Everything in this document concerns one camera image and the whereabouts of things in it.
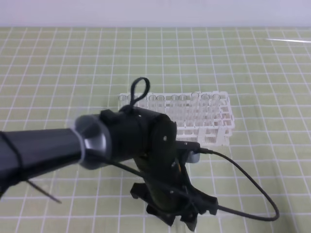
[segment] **clear test tube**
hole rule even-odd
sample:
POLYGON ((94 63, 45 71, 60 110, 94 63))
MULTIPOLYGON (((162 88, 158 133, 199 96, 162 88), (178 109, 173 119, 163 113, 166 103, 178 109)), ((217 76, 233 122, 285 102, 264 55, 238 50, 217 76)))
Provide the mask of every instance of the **clear test tube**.
POLYGON ((193 92, 191 94, 191 100, 190 100, 190 120, 193 123, 193 126, 196 123, 197 117, 198 117, 198 111, 199 111, 199 98, 200 94, 197 92, 193 92))
POLYGON ((149 96, 149 110, 156 112, 156 96, 149 96))
POLYGON ((177 125, 180 127, 185 126, 186 119, 186 106, 187 106, 187 96, 180 95, 178 98, 178 123, 177 125))
POLYGON ((211 102, 211 107, 210 107, 210 110, 211 110, 210 119, 211 119, 211 124, 212 125, 214 124, 215 117, 219 113, 219 105, 220 105, 220 95, 214 94, 212 102, 211 102))
POLYGON ((171 118, 172 121, 178 120, 178 99, 179 96, 177 95, 171 96, 169 117, 171 118))
POLYGON ((148 102, 147 102, 147 97, 146 96, 142 100, 138 101, 138 107, 139 108, 144 108, 144 109, 148 108, 148 102))
POLYGON ((157 96, 156 103, 157 103, 157 111, 159 113, 165 113, 165 97, 157 96))
POLYGON ((118 107, 121 109, 123 106, 127 105, 127 96, 126 95, 120 95, 118 98, 118 107))
POLYGON ((200 115, 203 119, 203 124, 205 126, 209 125, 208 123, 208 107, 209 107, 209 94, 203 94, 200 100, 200 115))

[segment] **white grid line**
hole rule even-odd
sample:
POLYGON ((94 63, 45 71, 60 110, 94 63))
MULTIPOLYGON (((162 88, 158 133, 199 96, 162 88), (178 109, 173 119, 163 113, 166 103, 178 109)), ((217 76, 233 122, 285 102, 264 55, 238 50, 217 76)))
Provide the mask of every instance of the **white grid line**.
MULTIPOLYGON (((226 45, 226 42, 225 42, 225 39, 224 39, 224 32, 223 32, 223 31, 222 31, 222 34, 223 34, 224 44, 226 45)), ((234 83, 234 87, 235 87, 235 89, 236 89, 236 93, 238 93, 237 85, 236 85, 236 82, 235 82, 234 79, 233 79, 233 83, 234 83)), ((241 110, 242 117, 244 117, 243 111, 242 111, 242 107, 241 107, 240 98, 239 98, 238 95, 237 95, 237 97, 238 97, 238 102, 239 102, 239 105, 240 105, 240 110, 241 110)), ((245 122, 244 119, 243 119, 243 123, 244 123, 244 127, 247 129, 247 125, 246 125, 246 122, 245 122)), ((248 143, 251 144, 250 136, 249 136, 248 132, 246 132, 246 135, 247 135, 248 143)), ((258 168, 257 168, 257 164, 256 164, 256 159, 255 159, 255 156, 254 156, 254 152, 253 152, 252 147, 251 147, 251 152, 252 152, 253 162, 254 162, 255 169, 256 169, 256 174, 257 174, 257 176, 259 177, 259 172, 258 172, 258 168)), ((264 204, 265 204, 266 211, 269 212, 266 199, 264 199, 264 204)), ((270 227, 271 227, 272 232, 274 232, 274 228, 273 228, 272 224, 270 224, 270 227)))
MULTIPOLYGON (((52 42, 53 42, 53 40, 55 39, 56 33, 57 33, 57 31, 54 32, 52 42)), ((51 52, 51 48, 52 48, 52 46, 50 46, 50 48, 49 48, 48 55, 47 55, 47 57, 45 58, 45 62, 44 62, 44 65, 43 65, 42 72, 41 72, 41 75, 40 75, 40 77, 39 77, 38 83, 37 83, 37 85, 35 85, 35 93, 34 93, 34 96, 33 96, 33 98, 32 98, 32 101, 31 101, 31 104, 30 104, 30 108, 29 108, 29 111, 28 111, 28 114, 27 114, 27 117, 26 117, 26 120, 25 120, 24 129, 26 128, 26 124, 27 124, 27 122, 28 122, 28 120, 29 120, 30 112, 31 112, 31 110, 32 110, 33 107, 34 107, 35 98, 37 97, 37 93, 38 93, 38 89, 39 89, 39 86, 40 86, 40 82, 41 82, 41 80, 42 80, 43 71, 44 71, 44 68, 46 67, 47 60, 48 60, 49 54, 50 54, 50 52, 51 52)))
POLYGON ((44 128, 47 127, 47 124, 48 124, 48 119, 49 119, 49 116, 50 116, 50 113, 51 113, 51 108, 53 106, 53 101, 54 101, 54 97, 56 95, 56 90, 57 90, 57 85, 59 83, 59 80, 60 80, 60 76, 61 76, 61 71, 62 71, 62 64, 64 64, 64 60, 65 60, 65 55, 63 55, 63 58, 62 58, 62 63, 61 63, 61 67, 59 69, 59 72, 58 72, 58 76, 57 76, 57 79, 56 79, 56 84, 55 84, 55 87, 54 87, 54 90, 53 90, 53 94, 52 94, 52 99, 51 99, 51 102, 50 102, 50 107, 48 109, 48 113, 47 113, 47 118, 46 118, 46 121, 45 121, 45 124, 44 124, 44 128))
MULTIPOLYGON (((177 33, 177 28, 176 28, 176 38, 177 38, 177 47, 178 47, 178 33, 177 33)), ((183 93, 183 81, 182 81, 182 78, 181 78, 181 67, 180 67, 180 54, 179 54, 179 50, 177 50, 177 55, 178 55, 180 88, 181 88, 181 93, 183 93)))
MULTIPOLYGON (((259 109, 260 109, 260 113, 261 113, 261 115, 263 116, 263 112, 262 112, 262 108, 261 108, 261 106, 259 107, 259 109)), ((266 122, 265 122, 265 121, 264 121, 264 127, 265 127, 265 130, 266 130, 266 131, 268 131, 268 128, 267 128, 267 125, 266 125, 266 122)), ((271 140, 271 138, 270 138, 270 135, 269 135, 269 134, 267 134, 267 135, 268 135, 268 138, 269 138, 269 141, 270 141, 270 145, 271 145, 271 149, 272 149, 272 152, 273 152, 274 158, 277 160, 277 156, 276 156, 276 153, 275 153, 275 150, 274 150, 273 144, 272 144, 272 140, 271 140)), ((282 185, 283 185, 283 188, 284 188, 284 190, 285 190, 285 193, 287 194, 286 185, 285 185, 285 182, 284 182, 284 179, 283 179, 283 176, 282 176, 281 168, 280 168, 280 166, 279 166, 279 163, 278 163, 278 162, 276 162, 276 165, 277 165, 278 171, 279 171, 279 173, 280 173, 280 175, 281 175, 281 180, 282 180, 282 185)), ((291 206, 291 202, 290 202, 290 200, 289 200, 288 196, 287 196, 287 202, 288 202, 288 205, 289 205, 290 210, 291 210, 291 212, 292 212, 292 206, 291 206)), ((294 219, 294 218, 293 218, 293 222, 294 222, 294 227, 295 227, 295 229, 296 229, 296 231, 297 231, 297 230, 298 230, 298 227, 297 227, 297 223, 296 223, 296 221, 295 221, 295 219, 294 219)))
MULTIPOLYGON (((98 54, 99 54, 99 45, 98 45, 98 50, 97 50, 97 57, 96 57, 96 64, 98 63, 98 54)), ((94 86, 94 82, 95 82, 95 73, 96 73, 96 68, 94 69, 94 74, 93 74, 93 80, 92 80, 92 89, 94 86)), ((89 114, 89 110, 90 110, 90 106, 91 106, 91 100, 92 100, 92 95, 90 95, 89 100, 88 100, 88 109, 87 109, 87 113, 89 114)), ((93 222, 92 222, 92 233, 94 233, 95 230, 95 220, 96 220, 96 214, 97 214, 97 203, 98 203, 98 196, 99 196, 99 189, 101 186, 101 177, 102 177, 102 170, 99 169, 98 172, 98 182, 97 182, 97 191, 96 191, 96 200, 95 200, 95 208, 94 208, 94 217, 93 217, 93 222)))
MULTIPOLYGON (((84 32, 85 35, 84 35, 83 45, 84 45, 84 43, 85 43, 85 41, 86 41, 86 33, 87 33, 87 30, 84 32)), ((81 63, 82 51, 83 51, 83 49, 81 48, 81 53, 80 53, 80 58, 79 58, 79 64, 81 63)), ((75 80, 74 80, 74 85, 73 85, 72 93, 71 93, 71 97, 70 97, 70 101, 69 101, 69 102, 70 102, 69 106, 71 106, 71 103, 72 103, 73 93, 74 93, 74 89, 75 89, 75 84, 77 83, 77 77, 78 77, 79 68, 80 68, 80 67, 78 66, 77 73, 76 73, 75 80)), ((69 107, 69 109, 68 109, 68 111, 67 111, 66 123, 68 123, 68 120, 69 120, 70 110, 71 110, 71 108, 69 107)), ((77 187, 77 182, 78 182, 78 176, 79 176, 79 167, 77 168, 77 171, 76 171, 76 180, 75 180, 74 186, 73 186, 72 200, 71 200, 71 204, 70 204, 70 211, 69 211, 69 217, 68 217, 68 222, 67 222, 66 233, 69 232, 70 219, 71 219, 72 209, 73 209, 73 203, 74 203, 74 198, 73 198, 73 196, 75 195, 75 191, 76 191, 76 187, 77 187)))
MULTIPOLYGON (((37 40, 36 40, 36 42, 35 42, 35 45, 36 45, 36 44, 37 44, 37 42, 38 42, 39 35, 40 35, 41 31, 42 31, 42 28, 40 29, 40 32, 39 32, 39 34, 38 34, 37 40)), ((19 84, 19 86, 18 86, 18 89, 17 89, 17 90, 19 90, 19 89, 20 89, 20 87, 21 87, 21 85, 22 85, 22 82, 23 82, 23 79, 24 79, 24 76, 22 76, 22 79, 21 79, 21 81, 20 81, 20 84, 19 84)), ((16 98, 17 98, 17 95, 16 95, 16 96, 14 97, 14 99, 13 99, 12 106, 14 105, 14 103, 15 103, 15 101, 16 101, 16 98)), ((8 113, 7 119, 6 119, 6 121, 5 121, 5 123, 4 123, 4 126, 3 126, 3 128, 4 128, 4 129, 5 129, 6 125, 7 125, 7 122, 9 121, 9 116, 10 116, 10 114, 11 114, 11 112, 12 112, 12 109, 13 109, 13 107, 9 110, 9 113, 8 113)), ((26 192, 25 192, 25 197, 27 196, 28 190, 29 190, 29 185, 27 185, 27 189, 26 189, 26 192)), ((24 200, 23 200, 23 204, 22 204, 22 207, 21 207, 21 210, 20 210, 20 215, 19 215, 19 217, 21 217, 21 216, 22 216, 22 213, 23 213, 23 211, 24 211, 24 207, 25 207, 25 202, 26 202, 26 199, 24 198, 24 200)), ((17 226, 16 226, 16 229, 15 229, 15 232, 17 232, 17 231, 18 231, 19 224, 20 224, 20 218, 18 219, 18 222, 17 222, 17 226)))
MULTIPOLYGON (((284 74, 285 74, 285 79, 286 79, 286 81, 288 82, 287 75, 286 75, 285 72, 284 72, 284 74)), ((294 92, 293 92, 293 90, 292 90, 292 88, 291 88, 289 82, 288 82, 288 85, 289 85, 291 94, 292 94, 292 96, 293 96, 293 100, 295 101, 295 104, 298 106, 297 100, 296 100, 296 98, 295 98, 294 92)), ((298 112, 299 112, 299 114, 300 114, 300 116, 301 116, 301 119, 302 119, 302 121, 303 121, 304 127, 307 129, 308 127, 307 127, 307 125, 306 125, 306 123, 305 123, 305 120, 304 120, 303 115, 302 115, 302 113, 301 113, 301 111, 300 111, 299 108, 298 108, 298 112)), ((288 132, 288 128, 287 128, 287 125, 286 125, 286 122, 285 122, 284 118, 283 118, 283 122, 284 122, 284 125, 285 125, 285 129, 286 129, 286 131, 288 132)), ((309 140, 311 141, 311 135, 310 135, 309 132, 307 132, 307 133, 308 133, 308 136, 309 136, 309 140)), ((292 141, 292 138, 291 138, 290 133, 288 132, 287 134, 288 134, 288 137, 289 137, 289 140, 290 140, 291 144, 293 144, 293 141, 292 141)), ((297 159, 297 163, 298 163, 300 172, 301 172, 301 174, 303 174, 302 167, 301 167, 299 158, 298 158, 298 156, 297 156, 295 147, 294 147, 294 153, 295 153, 295 156, 296 156, 296 159, 297 159)), ((304 177, 303 177, 303 180, 304 180, 306 189, 307 189, 307 191, 308 191, 308 193, 309 193, 309 196, 310 196, 310 198, 311 198, 310 189, 309 189, 309 186, 308 186, 308 184, 307 184, 307 181, 306 181, 306 179, 305 179, 304 177)))

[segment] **green grid mat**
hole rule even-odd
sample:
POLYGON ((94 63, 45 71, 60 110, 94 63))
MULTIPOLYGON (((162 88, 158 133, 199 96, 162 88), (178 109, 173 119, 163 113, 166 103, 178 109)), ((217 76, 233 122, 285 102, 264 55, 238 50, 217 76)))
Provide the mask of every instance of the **green grid mat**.
MULTIPOLYGON (((305 28, 0 28, 0 129, 63 128, 78 113, 117 109, 117 95, 146 76, 151 91, 226 91, 236 128, 229 147, 271 195, 280 220, 219 211, 197 233, 309 233, 311 229, 311 47, 305 28)), ((132 161, 126 164, 134 167, 132 161)), ((193 184, 219 203, 272 215, 231 164, 202 156, 193 184)), ((130 196, 139 178, 117 168, 70 166, 34 179, 63 202, 21 183, 0 202, 4 233, 173 233, 130 196)))

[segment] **cutting mat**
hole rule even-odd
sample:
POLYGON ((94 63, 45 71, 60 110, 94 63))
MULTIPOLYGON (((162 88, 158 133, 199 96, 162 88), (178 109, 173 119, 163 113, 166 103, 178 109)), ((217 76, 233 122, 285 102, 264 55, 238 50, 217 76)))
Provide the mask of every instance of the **cutting mat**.
MULTIPOLYGON (((0 129, 63 128, 77 112, 117 109, 117 95, 146 76, 151 91, 226 91, 236 127, 230 155, 272 196, 280 220, 223 212, 197 233, 308 233, 311 229, 311 47, 306 28, 0 28, 0 129)), ((132 161, 126 164, 134 167, 132 161)), ((273 210, 231 164, 202 156, 193 184, 219 203, 273 210)), ((130 197, 140 179, 117 168, 78 166, 34 179, 59 205, 21 183, 0 202, 4 233, 173 233, 130 197)))

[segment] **white wall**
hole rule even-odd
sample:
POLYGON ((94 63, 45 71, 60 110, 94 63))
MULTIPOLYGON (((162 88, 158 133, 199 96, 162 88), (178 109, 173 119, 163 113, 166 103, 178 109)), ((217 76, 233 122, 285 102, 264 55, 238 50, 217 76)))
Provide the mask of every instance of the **white wall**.
POLYGON ((310 0, 2 0, 0 26, 310 26, 310 0))

